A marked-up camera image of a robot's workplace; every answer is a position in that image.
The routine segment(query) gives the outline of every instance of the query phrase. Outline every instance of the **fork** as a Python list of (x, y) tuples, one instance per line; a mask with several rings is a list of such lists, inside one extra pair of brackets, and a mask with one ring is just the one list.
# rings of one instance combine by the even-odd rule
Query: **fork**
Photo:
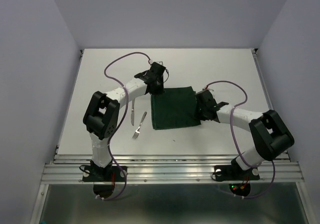
[(138, 129), (135, 130), (135, 132), (133, 134), (133, 137), (132, 137), (133, 140), (136, 140), (138, 138), (138, 136), (140, 134), (140, 127), (141, 127), (143, 121), (145, 120), (146, 115), (147, 115), (147, 113), (145, 111), (145, 113), (143, 113), (143, 116), (142, 116), (142, 119), (141, 119), (141, 122), (140, 122), (140, 125), (139, 125)]

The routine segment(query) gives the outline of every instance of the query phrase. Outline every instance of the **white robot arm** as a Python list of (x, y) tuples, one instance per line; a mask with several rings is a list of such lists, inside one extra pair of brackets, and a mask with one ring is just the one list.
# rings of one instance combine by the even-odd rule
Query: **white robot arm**
[(198, 92), (196, 98), (197, 117), (200, 120), (230, 124), (232, 119), (233, 126), (251, 133), (255, 144), (254, 147), (232, 160), (231, 165), (215, 166), (214, 169), (219, 170), (214, 173), (217, 181), (243, 180), (245, 176), (250, 176), (251, 180), (259, 179), (259, 176), (252, 175), (252, 169), (265, 160), (274, 160), (295, 142), (274, 110), (268, 110), (265, 113), (253, 112), (234, 108), (227, 102), (217, 103), (208, 89)]
[[(128, 93), (128, 101), (148, 93), (162, 93), (164, 91), (163, 74), (165, 70), (164, 66), (154, 62), (149, 70), (135, 75), (124, 86)], [(103, 175), (104, 169), (112, 161), (108, 144), (117, 127), (119, 109), (126, 104), (124, 88), (117, 88), (106, 93), (95, 92), (83, 118), (92, 142), (91, 166), (97, 174)]]

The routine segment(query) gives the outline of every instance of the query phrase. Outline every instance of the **green cloth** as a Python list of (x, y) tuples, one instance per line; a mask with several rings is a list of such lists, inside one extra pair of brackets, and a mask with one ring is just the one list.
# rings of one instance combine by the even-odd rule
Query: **green cloth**
[(196, 93), (192, 87), (168, 88), (160, 95), (151, 95), (151, 118), (155, 130), (201, 125), (196, 115)]

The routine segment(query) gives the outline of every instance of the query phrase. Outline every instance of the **butter knife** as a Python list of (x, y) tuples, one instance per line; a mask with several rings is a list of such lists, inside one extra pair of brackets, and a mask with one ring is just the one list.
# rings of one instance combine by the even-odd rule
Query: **butter knife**
[(134, 126), (134, 120), (135, 120), (135, 113), (134, 113), (134, 108), (135, 107), (135, 99), (132, 100), (132, 107), (131, 107), (131, 125)]

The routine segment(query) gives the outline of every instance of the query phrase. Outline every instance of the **white tabletop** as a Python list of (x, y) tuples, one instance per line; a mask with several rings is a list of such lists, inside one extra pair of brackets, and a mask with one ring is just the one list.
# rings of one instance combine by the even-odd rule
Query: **white tabletop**
[[(154, 61), (163, 61), (170, 72), (165, 88), (192, 86), (198, 92), (209, 82), (230, 80), (242, 86), (249, 96), (242, 108), (268, 110), (250, 49), (86, 49), (59, 143), (59, 155), (91, 155), (91, 140), (82, 123), (88, 103), (95, 91), (107, 92), (118, 87), (116, 82), (104, 76), (104, 68), (114, 59), (133, 51), (145, 52)], [(109, 75), (126, 83), (147, 69), (146, 57), (134, 55), (111, 66)], [(211, 88), (217, 102), (234, 105), (244, 99), (243, 93), (230, 84), (216, 84)], [(123, 111), (124, 108), (120, 110), (119, 120)], [(141, 134), (137, 140), (132, 140), (144, 111), (148, 113)], [(253, 146), (250, 133), (238, 128), (235, 133), (242, 151)], [(189, 128), (153, 130), (149, 94), (135, 101), (135, 126), (130, 123), (129, 111), (111, 142), (112, 152), (118, 155), (236, 154), (234, 146), (230, 127), (213, 121), (202, 121), (202, 125)]]

